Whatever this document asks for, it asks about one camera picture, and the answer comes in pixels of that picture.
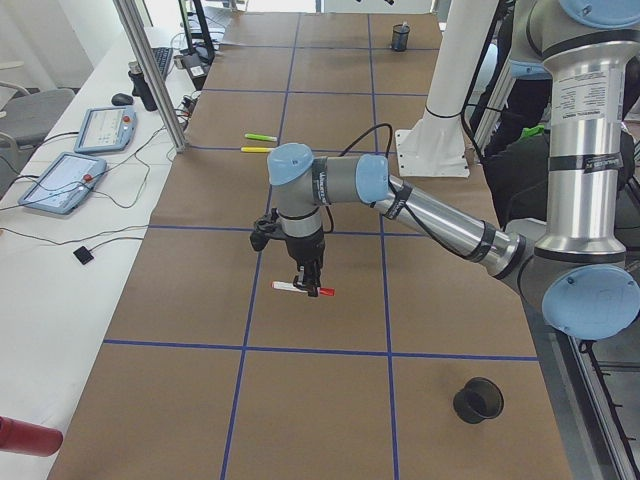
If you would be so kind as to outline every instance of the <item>gray chair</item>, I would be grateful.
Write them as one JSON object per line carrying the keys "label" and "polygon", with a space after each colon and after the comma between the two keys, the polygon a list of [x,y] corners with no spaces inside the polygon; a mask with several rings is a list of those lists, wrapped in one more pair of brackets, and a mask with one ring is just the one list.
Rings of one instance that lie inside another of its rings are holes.
{"label": "gray chair", "polygon": [[[0,64],[0,70],[15,68],[22,62]],[[0,197],[22,171],[34,149],[44,141],[73,100],[73,90],[60,88],[38,93],[0,80],[1,87],[15,90],[0,112]]]}

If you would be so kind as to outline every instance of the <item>white desk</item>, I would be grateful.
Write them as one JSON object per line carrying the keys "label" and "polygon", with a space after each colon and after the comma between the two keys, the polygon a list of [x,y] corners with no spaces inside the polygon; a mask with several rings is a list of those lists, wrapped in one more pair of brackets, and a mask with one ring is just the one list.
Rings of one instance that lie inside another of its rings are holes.
{"label": "white desk", "polygon": [[[152,46],[166,46],[172,34],[150,29]],[[90,107],[110,105],[118,92],[131,93],[127,63],[134,56],[124,33],[89,77],[50,136],[77,131]],[[173,69],[167,88],[174,105],[193,91],[184,70]],[[158,112],[147,112],[136,99],[138,127],[132,144],[119,154],[103,155],[110,165],[119,163],[162,126]],[[75,137],[43,145],[23,174],[40,174],[62,151],[73,150]],[[68,217],[40,214],[23,207],[1,211],[0,225],[25,234],[56,241],[84,238],[129,225],[146,225],[171,162],[172,144],[165,131],[139,154],[151,167],[147,185],[136,205],[121,209],[111,200],[90,195]],[[146,167],[135,159],[109,172],[97,190],[120,203],[130,204]],[[0,202],[15,205],[28,187],[16,183]],[[119,236],[141,237],[145,229],[104,236],[81,244],[50,246],[38,240],[4,232],[0,235],[0,416],[42,424],[66,432],[91,371],[102,338],[140,247],[140,241],[121,240],[95,251],[95,259],[81,265],[73,256],[80,245],[94,245]],[[36,480],[47,477],[55,460],[0,452],[0,478]]]}

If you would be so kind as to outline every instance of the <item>red marker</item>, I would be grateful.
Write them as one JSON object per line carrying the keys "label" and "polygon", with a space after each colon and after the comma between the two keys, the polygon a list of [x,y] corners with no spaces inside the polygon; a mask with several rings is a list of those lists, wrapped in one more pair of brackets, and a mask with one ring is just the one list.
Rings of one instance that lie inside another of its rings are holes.
{"label": "red marker", "polygon": [[[296,287],[293,283],[287,283],[287,282],[271,282],[271,286],[273,288],[275,288],[276,290],[286,290],[287,292],[300,292],[300,293],[307,293],[304,290],[300,290],[298,287]],[[326,297],[333,297],[336,294],[335,289],[333,288],[324,288],[324,287],[320,287],[318,289],[318,293],[320,293],[320,295],[324,295]]]}

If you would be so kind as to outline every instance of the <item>tablet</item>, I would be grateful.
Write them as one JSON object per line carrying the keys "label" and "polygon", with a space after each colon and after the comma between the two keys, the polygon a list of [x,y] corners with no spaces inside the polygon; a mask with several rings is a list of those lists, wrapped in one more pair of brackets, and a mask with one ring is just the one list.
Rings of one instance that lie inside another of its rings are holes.
{"label": "tablet", "polygon": [[84,116],[74,151],[119,152],[126,148],[136,128],[133,107],[90,108]]}
{"label": "tablet", "polygon": [[66,215],[86,199],[106,170],[107,162],[102,158],[61,153],[20,197],[18,204]]}

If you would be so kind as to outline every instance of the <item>label sticker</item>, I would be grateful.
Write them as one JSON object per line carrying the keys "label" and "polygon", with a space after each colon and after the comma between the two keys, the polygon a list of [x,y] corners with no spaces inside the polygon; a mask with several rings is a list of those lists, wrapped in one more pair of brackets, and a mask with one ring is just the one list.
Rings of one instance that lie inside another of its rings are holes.
{"label": "label sticker", "polygon": [[191,67],[191,75],[193,75],[194,77],[199,77],[201,75],[204,75],[204,70],[200,65]]}
{"label": "label sticker", "polygon": [[551,125],[600,118],[610,122],[619,120],[621,78],[622,71],[612,69],[554,82]]}

